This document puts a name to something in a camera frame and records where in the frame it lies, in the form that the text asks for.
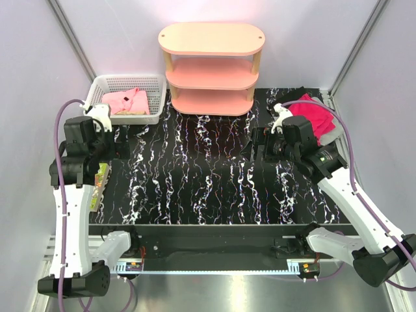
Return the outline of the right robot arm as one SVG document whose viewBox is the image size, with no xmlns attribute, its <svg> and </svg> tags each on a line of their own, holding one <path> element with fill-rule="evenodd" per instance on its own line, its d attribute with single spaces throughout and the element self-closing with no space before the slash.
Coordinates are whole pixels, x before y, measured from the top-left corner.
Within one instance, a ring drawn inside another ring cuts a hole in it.
<svg viewBox="0 0 416 312">
<path fill-rule="evenodd" d="M 265 162 L 292 162 L 336 203 L 359 235 L 349 239 L 310 224 L 296 234 L 298 255 L 307 258 L 320 253 L 341 260 L 372 287 L 387 282 L 407 264 L 415 264 L 415 235 L 404 234 L 388 221 L 356 182 L 353 169 L 337 149 L 319 146 L 305 117 L 290 116 L 271 128 L 253 129 L 244 156 L 256 160 L 259 148 Z"/>
</svg>

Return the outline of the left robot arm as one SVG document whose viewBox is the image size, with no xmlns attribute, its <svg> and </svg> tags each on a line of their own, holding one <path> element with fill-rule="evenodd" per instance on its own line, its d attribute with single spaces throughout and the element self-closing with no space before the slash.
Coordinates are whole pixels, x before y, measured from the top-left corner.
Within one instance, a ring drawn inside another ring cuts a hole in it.
<svg viewBox="0 0 416 312">
<path fill-rule="evenodd" d="M 65 140 L 56 144 L 49 167 L 57 221 L 53 262 L 38 280 L 38 292 L 55 298 L 105 296 L 111 268 L 122 255 L 134 257 L 140 241 L 126 231 L 113 231 L 91 253 L 88 218 L 100 163 L 121 157 L 108 117 L 79 116 L 64 124 Z"/>
</svg>

